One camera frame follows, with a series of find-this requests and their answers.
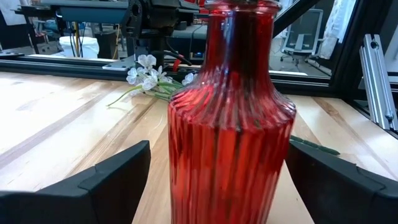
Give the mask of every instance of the wooden table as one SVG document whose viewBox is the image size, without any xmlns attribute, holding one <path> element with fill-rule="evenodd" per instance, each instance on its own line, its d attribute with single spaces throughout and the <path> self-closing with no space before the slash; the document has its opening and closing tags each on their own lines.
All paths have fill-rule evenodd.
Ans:
<svg viewBox="0 0 398 224">
<path fill-rule="evenodd" d="M 0 189 L 36 191 L 142 139 L 151 144 L 146 189 L 133 223 L 170 223 L 167 103 L 148 96 L 106 105 L 126 82 L 0 73 Z M 398 141 L 341 100 L 289 96 L 294 134 L 391 179 Z M 284 165 L 268 223 L 313 223 Z"/>
<path fill-rule="evenodd" d="M 0 74 L 0 189 L 36 191 L 142 139 L 149 177 L 133 223 L 170 223 L 167 102 L 125 97 L 129 86 L 38 75 Z M 268 223 L 313 223 L 284 164 Z"/>
</svg>

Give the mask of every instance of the black metal frame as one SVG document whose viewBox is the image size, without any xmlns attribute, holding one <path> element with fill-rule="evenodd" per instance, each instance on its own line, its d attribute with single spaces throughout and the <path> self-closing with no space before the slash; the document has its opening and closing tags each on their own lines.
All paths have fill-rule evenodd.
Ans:
<svg viewBox="0 0 398 224">
<path fill-rule="evenodd" d="M 305 11 L 319 0 L 299 0 L 275 20 L 274 35 L 284 30 L 299 18 Z M 358 92 L 361 79 L 359 47 L 364 34 L 377 34 L 381 29 L 387 11 L 393 0 L 357 0 L 350 23 L 348 24 L 343 50 L 339 61 L 329 78 L 272 75 L 271 79 L 279 91 L 285 94 L 327 96 L 353 100 L 350 96 L 362 95 Z M 125 81 L 126 72 L 103 70 L 106 62 L 93 60 L 72 60 L 44 57 L 19 57 L 0 60 L 0 71 L 34 73 L 42 75 L 58 75 L 64 77 L 95 78 L 103 80 Z M 182 73 L 170 73 L 174 78 L 181 79 Z"/>
<path fill-rule="evenodd" d="M 345 54 L 341 54 L 339 62 L 336 64 L 331 86 L 335 88 L 334 92 L 338 94 L 339 98 L 367 118 L 370 118 L 369 111 L 355 102 L 355 100 L 367 100 L 366 91 L 358 88 L 363 77 L 359 48 L 363 44 L 365 34 L 381 33 L 382 25 L 386 22 L 389 9 L 393 7 L 394 0 L 357 1 L 357 13 L 351 18 L 347 29 L 348 32 L 346 33 L 347 41 L 343 46 Z M 392 84 L 391 90 L 396 106 L 398 106 L 398 85 Z M 386 131 L 398 139 L 397 132 Z"/>
</svg>

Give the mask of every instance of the metal frame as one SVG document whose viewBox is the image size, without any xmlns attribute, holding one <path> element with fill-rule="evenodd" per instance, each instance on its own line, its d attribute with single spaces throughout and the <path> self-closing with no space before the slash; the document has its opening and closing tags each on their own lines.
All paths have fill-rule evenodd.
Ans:
<svg viewBox="0 0 398 224">
<path fill-rule="evenodd" d="M 274 37 L 314 6 L 319 0 L 299 0 L 283 12 L 274 22 Z M 353 15 L 348 24 L 343 50 L 328 78 L 271 74 L 272 81 L 279 91 L 286 94 L 329 96 L 350 99 L 358 92 L 361 79 L 359 48 L 365 34 L 377 34 L 384 22 L 385 15 L 393 0 L 357 0 Z M 60 58 L 19 57 L 0 60 L 0 71 L 58 75 L 64 77 L 95 78 L 104 80 L 125 80 L 126 71 L 102 69 L 106 62 L 93 60 L 71 60 Z M 182 73 L 171 73 L 174 78 L 183 77 Z"/>
<path fill-rule="evenodd" d="M 397 131 L 396 107 L 392 98 L 380 37 L 366 34 L 359 56 L 371 120 L 382 129 Z"/>
</svg>

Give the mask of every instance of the white flower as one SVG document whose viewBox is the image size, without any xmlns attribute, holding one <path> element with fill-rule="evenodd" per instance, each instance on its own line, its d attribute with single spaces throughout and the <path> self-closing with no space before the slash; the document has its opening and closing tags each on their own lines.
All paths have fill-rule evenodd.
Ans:
<svg viewBox="0 0 398 224">
<path fill-rule="evenodd" d="M 197 76 L 198 76 L 198 74 L 189 73 L 188 75 L 185 76 L 185 79 L 182 80 L 182 82 L 181 82 L 182 85 L 188 85 L 189 83 L 193 82 Z"/>
<path fill-rule="evenodd" d="M 143 68 L 132 68 L 127 72 L 128 76 L 126 78 L 130 85 L 138 85 L 144 81 L 143 76 L 145 71 Z"/>
<path fill-rule="evenodd" d="M 167 72 L 163 72 L 163 67 L 162 66 L 159 66 L 159 68 L 158 68 L 158 70 L 154 70 L 154 69 L 152 69 L 151 71 L 150 71 L 150 74 L 152 75 L 156 75 L 157 76 L 157 79 L 160 81 L 160 82 L 164 82 L 164 83 L 172 83 L 173 82 L 173 80 L 170 78 L 170 77 L 166 77 L 166 74 L 167 74 Z"/>
<path fill-rule="evenodd" d="M 152 66 L 156 65 L 156 58 L 153 55 L 140 55 L 138 56 L 138 63 L 144 66 L 147 71 L 150 71 Z"/>
<path fill-rule="evenodd" d="M 158 79 L 154 71 L 157 72 L 156 70 L 152 69 L 150 71 L 150 75 L 148 75 L 144 80 L 144 83 L 142 84 L 142 88 L 144 90 L 151 90 L 153 87 L 157 86 Z"/>
</svg>

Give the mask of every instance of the vase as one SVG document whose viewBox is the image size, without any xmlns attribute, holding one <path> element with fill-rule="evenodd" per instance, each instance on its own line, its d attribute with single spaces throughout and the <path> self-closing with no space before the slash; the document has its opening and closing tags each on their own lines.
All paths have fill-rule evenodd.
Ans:
<svg viewBox="0 0 398 224">
<path fill-rule="evenodd" d="M 268 71 L 279 5 L 206 8 L 205 63 L 168 106 L 171 222 L 265 223 L 296 114 Z"/>
</svg>

